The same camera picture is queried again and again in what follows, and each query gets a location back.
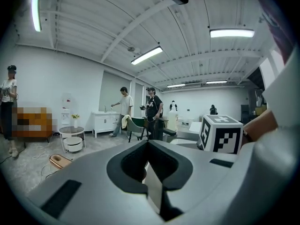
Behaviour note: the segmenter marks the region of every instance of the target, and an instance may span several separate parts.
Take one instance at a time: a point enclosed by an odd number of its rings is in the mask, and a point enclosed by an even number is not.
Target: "white cabinet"
[[[113,131],[117,127],[119,116],[116,112],[92,112],[95,138],[97,133]]]

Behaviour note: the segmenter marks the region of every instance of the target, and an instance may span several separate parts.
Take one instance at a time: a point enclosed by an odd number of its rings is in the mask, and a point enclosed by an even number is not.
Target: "black and white marker cube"
[[[200,129],[201,149],[204,151],[238,154],[243,124],[227,115],[204,115]]]

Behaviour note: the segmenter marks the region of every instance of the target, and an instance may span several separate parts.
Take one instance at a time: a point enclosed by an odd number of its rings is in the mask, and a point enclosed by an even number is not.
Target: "flower vase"
[[[74,128],[78,128],[77,119],[74,119]]]

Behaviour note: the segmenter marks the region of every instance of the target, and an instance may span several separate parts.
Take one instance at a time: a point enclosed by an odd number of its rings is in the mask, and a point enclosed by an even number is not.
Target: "fluorescent light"
[[[138,58],[134,59],[133,61],[131,61],[131,63],[133,65],[136,65],[144,60],[146,60],[147,58],[149,57],[152,57],[158,53],[161,53],[163,50],[160,46],[156,47],[156,48],[153,48],[152,50],[144,53],[143,55],[139,56]]]
[[[254,31],[250,29],[215,29],[210,30],[211,38],[218,37],[248,37],[252,38]]]
[[[39,20],[39,0],[31,0],[31,13],[32,13],[32,19],[34,28],[37,32],[41,31],[41,22]]]
[[[167,88],[176,88],[176,87],[183,87],[183,86],[185,86],[185,84],[170,85],[167,86]]]
[[[210,82],[206,82],[206,84],[215,84],[215,83],[227,83],[227,81],[210,81]]]

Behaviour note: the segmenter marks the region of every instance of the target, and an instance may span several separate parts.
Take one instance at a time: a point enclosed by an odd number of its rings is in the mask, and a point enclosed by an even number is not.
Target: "potted plant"
[[[80,118],[78,114],[72,114],[72,118],[74,119],[74,128],[78,128],[77,119]]]

